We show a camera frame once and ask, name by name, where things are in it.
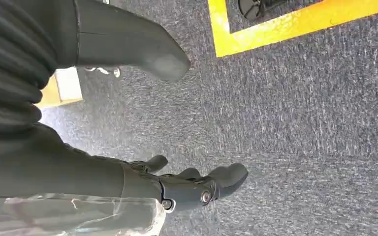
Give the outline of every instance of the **black object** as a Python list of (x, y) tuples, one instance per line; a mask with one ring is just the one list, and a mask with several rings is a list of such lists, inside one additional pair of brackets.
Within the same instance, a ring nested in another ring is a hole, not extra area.
[(246, 179), (241, 164), (206, 177), (189, 169), (155, 176), (163, 156), (127, 163), (90, 156), (39, 123), (44, 88), (57, 68), (140, 66), (181, 79), (189, 59), (158, 24), (94, 0), (0, 0), (0, 199), (73, 194), (165, 201), (170, 211), (207, 205)]
[(246, 19), (255, 20), (285, 2), (287, 0), (238, 0), (238, 6)]

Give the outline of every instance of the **gloved hand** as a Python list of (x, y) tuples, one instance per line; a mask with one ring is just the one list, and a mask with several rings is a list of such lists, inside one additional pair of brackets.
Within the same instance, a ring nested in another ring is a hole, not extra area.
[(178, 175), (152, 176), (167, 165), (164, 156), (155, 156), (147, 162), (129, 163), (133, 170), (147, 173), (158, 179), (162, 187), (161, 202), (169, 212), (206, 206), (212, 201), (234, 193), (246, 180), (247, 169), (239, 163), (228, 167), (220, 166), (202, 177), (195, 168), (188, 168)]

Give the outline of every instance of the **finger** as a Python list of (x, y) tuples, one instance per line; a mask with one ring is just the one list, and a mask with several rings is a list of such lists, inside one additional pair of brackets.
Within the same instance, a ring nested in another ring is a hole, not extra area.
[(182, 171), (177, 176), (183, 179), (194, 179), (194, 180), (201, 178), (201, 174), (195, 168), (187, 168), (186, 170)]
[(154, 174), (163, 169), (167, 164), (169, 164), (169, 161), (165, 156), (157, 155), (148, 160), (145, 164), (148, 169), (147, 172), (150, 174)]
[(234, 193), (244, 183), (248, 175), (248, 170), (240, 163), (232, 164), (229, 167), (218, 167), (208, 174), (220, 186), (221, 198)]

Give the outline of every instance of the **yellow floor marking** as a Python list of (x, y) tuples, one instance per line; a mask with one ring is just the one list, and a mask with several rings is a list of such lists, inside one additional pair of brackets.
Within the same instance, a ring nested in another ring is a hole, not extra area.
[(230, 33), (225, 0), (208, 0), (208, 4), (217, 57), (277, 43), (378, 13), (378, 0), (323, 0)]

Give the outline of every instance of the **sleeve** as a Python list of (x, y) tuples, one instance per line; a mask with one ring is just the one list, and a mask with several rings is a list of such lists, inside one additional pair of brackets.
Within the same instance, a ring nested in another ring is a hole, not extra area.
[(56, 131), (38, 123), (41, 112), (34, 103), (41, 100), (40, 90), (59, 66), (60, 54), (52, 33), (17, 2), (0, 0), (0, 197), (120, 197), (120, 163), (71, 148)]

